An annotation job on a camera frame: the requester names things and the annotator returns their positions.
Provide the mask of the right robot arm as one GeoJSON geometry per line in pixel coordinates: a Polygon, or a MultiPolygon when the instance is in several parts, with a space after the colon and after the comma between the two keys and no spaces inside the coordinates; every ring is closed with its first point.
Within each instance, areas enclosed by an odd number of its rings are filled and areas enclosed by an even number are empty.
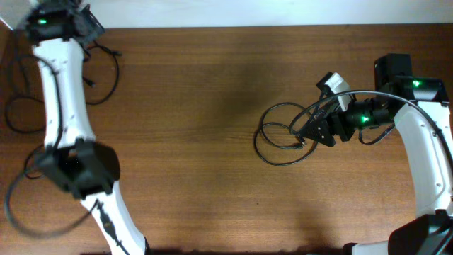
{"type": "Polygon", "coordinates": [[[449,99],[440,79],[413,76],[407,54],[390,53],[374,62],[375,87],[358,101],[336,73],[317,84],[323,106],[291,133],[332,147],[334,137],[348,141],[354,132],[388,125],[403,140],[415,191],[415,219],[395,229],[386,241],[349,243],[344,254],[452,253],[452,131],[449,99]]]}

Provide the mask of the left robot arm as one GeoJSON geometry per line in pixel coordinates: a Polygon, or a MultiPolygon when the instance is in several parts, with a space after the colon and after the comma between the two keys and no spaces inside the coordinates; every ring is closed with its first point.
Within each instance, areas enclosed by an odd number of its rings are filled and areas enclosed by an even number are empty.
{"type": "Polygon", "coordinates": [[[96,141],[83,88],[85,48],[104,32],[80,1],[38,1],[25,20],[44,95],[44,153],[35,165],[73,195],[98,224],[112,254],[150,254],[120,192],[113,148],[96,141]]]}

